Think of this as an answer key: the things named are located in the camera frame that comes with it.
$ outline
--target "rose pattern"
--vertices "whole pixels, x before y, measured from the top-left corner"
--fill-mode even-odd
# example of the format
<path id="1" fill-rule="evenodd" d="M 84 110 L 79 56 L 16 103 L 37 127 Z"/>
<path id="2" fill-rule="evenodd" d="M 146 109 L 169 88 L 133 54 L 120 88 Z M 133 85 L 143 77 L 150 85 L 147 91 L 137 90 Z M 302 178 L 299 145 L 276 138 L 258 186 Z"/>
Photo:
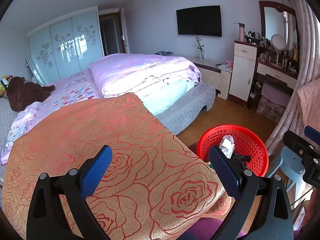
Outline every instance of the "rose pattern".
<path id="1" fill-rule="evenodd" d="M 134 94 L 85 100 L 50 114 L 15 142 L 3 204 L 23 238 L 38 176 L 79 168 L 103 145 L 112 148 L 112 161 L 86 202 L 111 239 L 176 239 L 224 190 L 216 174 Z M 73 232 L 80 235 L 64 196 L 61 202 Z"/>

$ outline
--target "stool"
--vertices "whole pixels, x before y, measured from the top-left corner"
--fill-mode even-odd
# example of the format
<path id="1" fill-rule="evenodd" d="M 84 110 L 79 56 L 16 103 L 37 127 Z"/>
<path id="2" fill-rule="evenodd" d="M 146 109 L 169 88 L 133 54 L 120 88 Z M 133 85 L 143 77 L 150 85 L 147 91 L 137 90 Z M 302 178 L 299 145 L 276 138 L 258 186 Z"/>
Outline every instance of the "stool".
<path id="1" fill-rule="evenodd" d="M 270 171 L 267 171 L 265 177 L 270 178 L 278 168 L 292 181 L 287 185 L 287 192 L 296 184 L 296 194 L 295 201 L 301 197 L 302 192 L 306 186 L 306 183 L 302 179 L 302 172 L 304 171 L 304 166 L 301 164 L 301 157 L 296 155 L 288 147 L 284 146 L 280 154 L 271 162 L 274 165 Z"/>

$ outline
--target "sliding wardrobe door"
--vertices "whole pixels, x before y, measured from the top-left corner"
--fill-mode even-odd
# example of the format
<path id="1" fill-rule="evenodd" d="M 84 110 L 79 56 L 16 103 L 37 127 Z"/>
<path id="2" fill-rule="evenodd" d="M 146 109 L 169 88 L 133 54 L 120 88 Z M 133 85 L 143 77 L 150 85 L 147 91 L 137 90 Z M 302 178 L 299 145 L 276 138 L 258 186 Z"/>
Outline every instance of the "sliding wardrobe door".
<path id="1" fill-rule="evenodd" d="M 97 11 L 72 17 L 75 45 L 81 70 L 103 57 Z"/>
<path id="2" fill-rule="evenodd" d="M 50 29 L 46 27 L 28 37 L 29 51 L 35 71 L 38 72 L 45 85 L 60 80 L 53 55 Z"/>
<path id="3" fill-rule="evenodd" d="M 73 36 L 72 18 L 50 25 L 50 34 L 60 78 L 81 71 Z"/>

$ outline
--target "basket rim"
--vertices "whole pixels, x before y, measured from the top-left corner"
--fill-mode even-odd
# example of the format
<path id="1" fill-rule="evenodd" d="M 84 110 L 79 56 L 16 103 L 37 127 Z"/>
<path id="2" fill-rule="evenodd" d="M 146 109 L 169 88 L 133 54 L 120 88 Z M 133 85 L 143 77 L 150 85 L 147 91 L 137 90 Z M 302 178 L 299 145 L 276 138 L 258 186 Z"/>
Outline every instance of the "basket rim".
<path id="1" fill-rule="evenodd" d="M 245 128 L 245 127 L 243 127 L 241 125 L 237 125 L 237 124 L 219 124 L 219 125 L 216 125 L 216 126 L 213 126 L 213 127 L 209 128 L 207 131 L 205 131 L 201 135 L 201 137 L 200 137 L 200 139 L 198 141 L 198 144 L 197 144 L 197 156 L 198 156 L 198 158 L 201 159 L 201 157 L 199 156 L 200 151 L 201 151 L 200 145 L 203 144 L 204 138 L 207 137 L 207 134 L 209 132 L 211 132 L 212 130 L 214 130 L 214 129 L 217 129 L 217 128 L 223 129 L 226 126 L 232 126 L 232 127 L 234 127 L 234 130 L 237 130 L 237 128 L 241 128 L 242 130 L 246 130 L 247 132 L 255 135 L 256 139 L 258 140 L 257 143 L 260 144 L 259 147 L 261 148 L 261 151 L 264 151 L 264 154 L 266 156 L 266 163 L 263 163 L 262 170 L 261 170 L 260 174 L 257 175 L 259 177 L 263 177 L 267 173 L 268 166 L 269 166 L 269 156 L 268 156 L 267 148 L 266 148 L 266 146 L 264 145 L 263 141 L 260 139 L 260 137 L 258 135 L 256 135 L 254 132 L 252 132 L 248 128 Z"/>

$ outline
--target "laundry basket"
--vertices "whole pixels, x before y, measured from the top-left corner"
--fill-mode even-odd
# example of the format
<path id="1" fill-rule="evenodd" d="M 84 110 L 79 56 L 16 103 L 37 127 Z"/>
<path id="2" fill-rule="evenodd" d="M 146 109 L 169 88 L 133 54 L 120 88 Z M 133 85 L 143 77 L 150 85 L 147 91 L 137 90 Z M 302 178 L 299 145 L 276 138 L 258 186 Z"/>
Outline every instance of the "laundry basket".
<path id="1" fill-rule="evenodd" d="M 253 132 L 239 125 L 218 125 L 207 130 L 199 139 L 197 155 L 203 161 L 208 160 L 209 148 L 219 145 L 223 136 L 231 135 L 235 142 L 235 152 L 250 155 L 248 168 L 256 175 L 263 177 L 268 169 L 268 152 L 261 139 Z"/>

